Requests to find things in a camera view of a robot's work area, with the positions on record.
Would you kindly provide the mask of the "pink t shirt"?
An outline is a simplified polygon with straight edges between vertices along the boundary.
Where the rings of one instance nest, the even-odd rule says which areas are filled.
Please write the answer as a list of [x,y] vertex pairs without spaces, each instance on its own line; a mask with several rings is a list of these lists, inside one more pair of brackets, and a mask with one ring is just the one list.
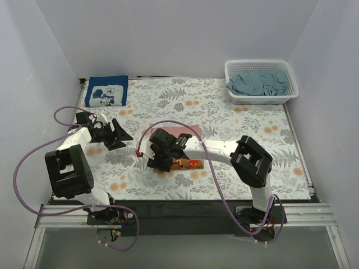
[[169,152],[170,150],[182,150],[182,157],[173,160],[171,170],[201,169],[204,167],[203,160],[189,159],[183,152],[186,142],[192,137],[192,134],[187,133],[181,133],[176,137],[164,128],[157,128],[153,130],[149,141],[152,143],[151,149],[154,153],[159,151]]

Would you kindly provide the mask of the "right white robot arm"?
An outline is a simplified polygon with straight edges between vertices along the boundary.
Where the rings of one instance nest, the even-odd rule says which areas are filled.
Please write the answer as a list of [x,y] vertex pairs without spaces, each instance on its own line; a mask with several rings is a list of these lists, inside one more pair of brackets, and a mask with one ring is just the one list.
[[242,136],[238,141],[202,141],[191,134],[178,137],[162,128],[140,145],[140,155],[148,157],[147,166],[170,172],[175,160],[207,160],[230,165],[252,194],[252,210],[257,221],[265,223],[274,216],[268,176],[272,156],[253,138]]

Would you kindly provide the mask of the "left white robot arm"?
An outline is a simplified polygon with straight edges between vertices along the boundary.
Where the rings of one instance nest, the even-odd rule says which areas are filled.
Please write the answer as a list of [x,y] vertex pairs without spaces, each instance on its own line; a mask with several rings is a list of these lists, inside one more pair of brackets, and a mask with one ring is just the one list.
[[85,156],[90,143],[103,143],[109,150],[126,146],[133,138],[119,125],[116,119],[111,122],[101,113],[76,114],[76,125],[71,127],[69,136],[54,151],[45,154],[45,163],[53,194],[57,198],[76,200],[84,205],[92,217],[107,224],[120,219],[120,210],[114,207],[115,199],[106,191],[94,186],[94,176]]

